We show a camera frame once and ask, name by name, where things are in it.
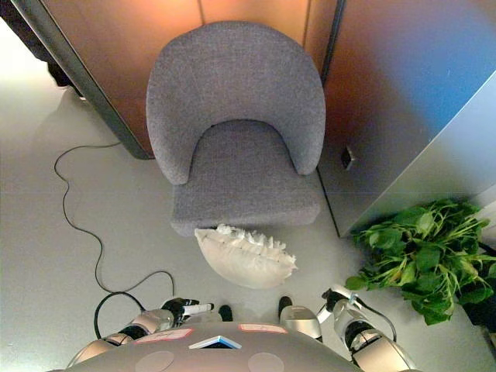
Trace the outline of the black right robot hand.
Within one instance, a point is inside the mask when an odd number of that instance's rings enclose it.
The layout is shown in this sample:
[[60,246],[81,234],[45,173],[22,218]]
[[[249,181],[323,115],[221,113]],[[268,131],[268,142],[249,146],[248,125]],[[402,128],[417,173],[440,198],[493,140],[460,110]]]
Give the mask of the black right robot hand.
[[317,312],[317,319],[322,324],[333,312],[336,303],[342,299],[349,300],[352,291],[339,285],[333,284],[328,290],[322,294],[322,299],[325,304]]

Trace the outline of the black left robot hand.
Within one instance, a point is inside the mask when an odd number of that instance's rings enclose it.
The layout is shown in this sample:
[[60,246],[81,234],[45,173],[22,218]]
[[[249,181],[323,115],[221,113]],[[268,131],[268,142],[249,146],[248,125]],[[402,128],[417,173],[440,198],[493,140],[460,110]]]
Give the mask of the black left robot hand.
[[198,300],[186,298],[173,298],[161,306],[161,309],[171,312],[176,325],[184,323],[192,315],[210,312],[213,308],[212,303],[201,304]]

